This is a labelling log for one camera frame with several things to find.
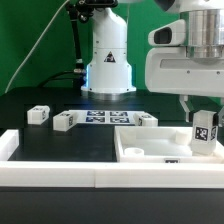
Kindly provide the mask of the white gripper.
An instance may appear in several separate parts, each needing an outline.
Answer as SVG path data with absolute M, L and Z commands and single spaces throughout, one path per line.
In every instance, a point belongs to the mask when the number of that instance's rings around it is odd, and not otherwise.
M 224 58 L 192 60 L 184 47 L 153 48 L 146 57 L 145 84 L 150 92 L 179 94 L 190 122 L 194 108 L 188 95 L 224 97 Z M 224 127 L 224 98 L 220 103 L 215 122 Z

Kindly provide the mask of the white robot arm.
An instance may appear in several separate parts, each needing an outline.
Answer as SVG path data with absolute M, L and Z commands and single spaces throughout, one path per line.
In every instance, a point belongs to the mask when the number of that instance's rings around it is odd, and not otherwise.
M 127 63 L 127 23 L 112 12 L 136 0 L 79 0 L 80 18 L 92 18 L 93 57 L 82 88 L 101 99 L 133 92 Z M 149 91 L 178 94 L 187 121 L 205 116 L 194 111 L 191 95 L 224 98 L 224 0 L 153 0 L 179 19 L 151 31 L 145 62 Z

